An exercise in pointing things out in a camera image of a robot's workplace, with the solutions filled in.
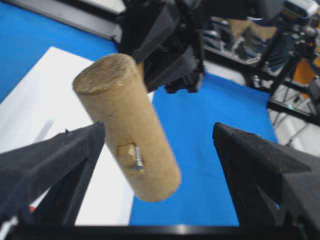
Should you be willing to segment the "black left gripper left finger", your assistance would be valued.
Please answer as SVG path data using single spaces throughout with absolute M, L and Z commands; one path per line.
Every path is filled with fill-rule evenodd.
M 0 219 L 73 226 L 105 144 L 103 122 L 0 155 Z

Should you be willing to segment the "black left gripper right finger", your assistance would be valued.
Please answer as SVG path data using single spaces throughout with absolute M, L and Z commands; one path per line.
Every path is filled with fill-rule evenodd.
M 319 227 L 318 157 L 220 122 L 212 138 L 242 227 Z

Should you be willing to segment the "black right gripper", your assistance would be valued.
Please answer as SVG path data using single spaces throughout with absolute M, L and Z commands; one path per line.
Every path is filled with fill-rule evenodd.
M 194 7 L 199 0 L 125 0 L 117 17 L 118 51 L 142 65 L 149 92 L 196 93 L 205 75 L 203 33 Z

